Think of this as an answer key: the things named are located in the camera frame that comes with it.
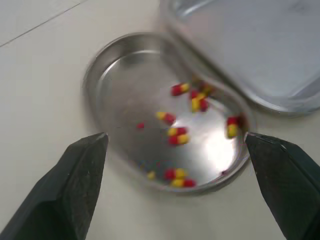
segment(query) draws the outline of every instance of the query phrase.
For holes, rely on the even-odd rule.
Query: yellow capsule half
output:
[[[147,178],[150,180],[153,180],[156,178],[156,173],[154,171],[151,171],[147,174]]]
[[[184,179],[187,176],[188,176],[187,172],[185,170],[183,170],[182,168],[177,168],[175,170],[175,178],[176,179]]]
[[[157,119],[162,120],[162,119],[165,118],[166,113],[165,113],[164,111],[158,111],[158,112],[155,114],[155,116],[156,116]]]
[[[180,86],[180,89],[181,89],[181,91],[182,91],[183,93],[189,91],[189,88],[190,88],[190,86],[189,86],[188,83],[181,84],[181,86]]]
[[[182,188],[184,186],[185,180],[182,178],[176,178],[171,182],[172,187]]]
[[[227,137],[232,139],[238,135],[238,126],[236,124],[230,124],[227,126]]]
[[[200,102],[199,102],[199,100],[198,100],[197,98],[193,98],[193,99],[191,100],[191,111],[192,111],[193,113],[195,113],[195,112],[198,112],[199,109],[200,109]]]
[[[178,144],[186,144],[189,142],[189,136],[187,134],[182,134],[177,137]]]
[[[177,133],[178,133],[178,130],[176,129],[176,128],[174,128],[174,127],[172,127],[172,128],[169,128],[168,129],[168,136],[169,137],[172,137],[172,136],[175,136],[175,135],[177,135]]]

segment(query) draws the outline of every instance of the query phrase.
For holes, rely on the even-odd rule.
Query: tray rim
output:
[[[106,44],[104,47],[102,47],[92,58],[92,60],[89,62],[88,67],[85,71],[84,77],[83,77],[83,90],[84,90],[84,98],[85,101],[87,103],[89,103],[90,105],[90,109],[89,112],[93,115],[94,121],[95,123],[97,123],[97,127],[100,128],[101,127],[101,123],[100,123],[100,119],[99,116],[97,114],[97,110],[96,110],[96,106],[95,106],[95,101],[89,96],[88,94],[88,88],[87,88],[87,84],[88,84],[88,75],[89,72],[91,70],[91,68],[93,67],[93,65],[95,64],[97,58],[99,55],[101,55],[107,48],[109,48],[111,45],[115,44],[116,42],[125,39],[125,38],[129,38],[129,37],[133,37],[133,36],[139,36],[139,35],[149,35],[149,36],[153,36],[156,38],[160,38],[163,41],[169,42],[169,44],[172,44],[172,46],[177,50],[177,54],[178,57],[181,58],[181,61],[183,64],[185,64],[185,66],[187,68],[189,68],[192,72],[196,73],[197,76],[199,76],[199,78],[201,78],[203,81],[208,82],[210,84],[212,84],[213,86],[219,88],[220,90],[226,92],[228,95],[231,95],[234,99],[235,102],[237,102],[238,105],[241,106],[241,108],[243,109],[243,111],[245,112],[246,118],[247,118],[247,123],[248,123],[248,131],[249,132],[255,132],[256,131],[256,121],[253,115],[253,112],[251,110],[251,108],[249,107],[249,105],[246,103],[245,99],[243,99],[241,97],[241,95],[236,92],[235,90],[233,90],[231,87],[227,86],[224,83],[221,83],[217,80],[215,80],[214,78],[202,73],[201,71],[198,70],[198,68],[191,64],[190,62],[192,62],[190,60],[190,62],[188,60],[186,60],[186,58],[184,58],[184,53],[176,47],[176,45],[172,42],[172,40],[170,39],[170,37],[165,36],[161,33],[156,33],[156,32],[152,32],[152,31],[145,31],[145,32],[132,32],[129,34],[125,34],[122,35],[114,40],[112,40],[110,43]],[[117,149],[117,146],[114,146],[112,143],[112,139],[110,138],[110,145]],[[247,150],[247,153],[245,154],[244,157],[240,158],[240,160],[238,159],[239,163],[237,166],[235,166],[231,171],[228,171],[228,174],[223,175],[221,177],[216,178],[215,180],[208,182],[206,184],[202,184],[196,187],[192,187],[192,188],[177,188],[177,187],[172,187],[169,185],[164,185],[161,184],[159,182],[156,181],[151,181],[148,178],[146,178],[146,176],[142,175],[138,168],[135,167],[133,164],[130,163],[130,161],[127,161],[123,158],[123,154],[121,154],[121,162],[129,167],[130,172],[134,175],[134,177],[136,177],[137,179],[139,179],[139,181],[141,181],[144,185],[146,185],[147,187],[150,187],[152,189],[156,189],[156,190],[160,190],[160,191],[165,191],[165,192],[171,192],[171,193],[178,193],[178,194],[187,194],[187,193],[201,193],[201,192],[205,192],[208,190],[218,190],[224,186],[226,186],[227,184],[229,184],[232,180],[235,179],[235,177],[240,174],[244,167],[246,166],[246,164],[249,162],[249,158],[250,158],[250,154],[249,151]]]

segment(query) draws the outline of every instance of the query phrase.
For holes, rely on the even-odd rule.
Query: small red fragment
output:
[[[179,96],[183,92],[181,91],[181,86],[180,85],[175,85],[171,88],[171,95],[172,96]]]
[[[231,125],[231,124],[237,125],[238,124],[238,117],[236,117],[236,116],[228,117],[226,124],[227,125]]]
[[[190,99],[195,99],[198,96],[198,92],[196,90],[192,90],[190,92]]]
[[[192,188],[192,187],[195,187],[196,185],[197,185],[196,181],[190,178],[185,179],[183,183],[183,186],[185,188]]]
[[[169,143],[170,143],[171,145],[178,145],[178,144],[179,144],[179,142],[178,142],[178,136],[175,135],[175,136],[169,137]]]
[[[201,99],[200,100],[200,110],[202,112],[206,112],[209,108],[209,104],[205,99]]]
[[[163,119],[167,124],[173,125],[176,121],[176,116],[170,113],[166,113]]]
[[[176,178],[176,170],[174,168],[169,168],[164,173],[164,178],[166,180],[173,180]]]
[[[183,135],[188,132],[186,127],[177,127],[176,129],[176,135]]]
[[[143,122],[140,122],[136,125],[137,129],[144,129],[145,128],[145,124]]]

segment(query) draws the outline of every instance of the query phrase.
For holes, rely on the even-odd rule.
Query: metal dish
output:
[[[189,95],[172,97],[170,89],[181,82],[199,84],[193,76],[210,83],[214,94],[206,113],[191,113]],[[193,192],[217,187],[236,174],[249,153],[243,136],[255,130],[245,101],[225,85],[202,75],[195,65],[182,60],[174,45],[153,33],[129,34],[108,44],[94,58],[85,78],[92,112],[110,144],[148,185],[169,192]],[[189,129],[190,142],[177,147],[168,143],[165,124],[158,111],[174,113],[174,126]],[[240,115],[238,137],[225,137],[229,116]],[[138,123],[144,129],[137,129]],[[175,188],[163,180],[167,168],[183,168],[197,181],[194,188]],[[157,180],[146,175],[155,171]]]
[[[293,116],[320,107],[318,1],[163,0],[161,13],[252,101]]]

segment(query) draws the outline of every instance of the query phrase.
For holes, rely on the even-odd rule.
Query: kidney-shaped tray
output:
[[[92,112],[111,146],[136,176],[155,188],[193,192],[216,187],[231,179],[246,163],[249,153],[244,133],[255,129],[245,101],[229,87],[188,65],[174,45],[153,33],[133,33],[108,44],[95,57],[85,75]],[[214,88],[207,112],[192,113],[189,94],[172,97],[171,87],[201,79]],[[168,142],[168,126],[157,112],[176,115],[173,127],[186,127],[185,145]],[[226,137],[226,120],[240,116],[237,137]],[[144,123],[144,128],[137,124]],[[193,188],[176,188],[164,179],[169,168],[182,168],[197,182]],[[155,172],[149,180],[147,173]]]

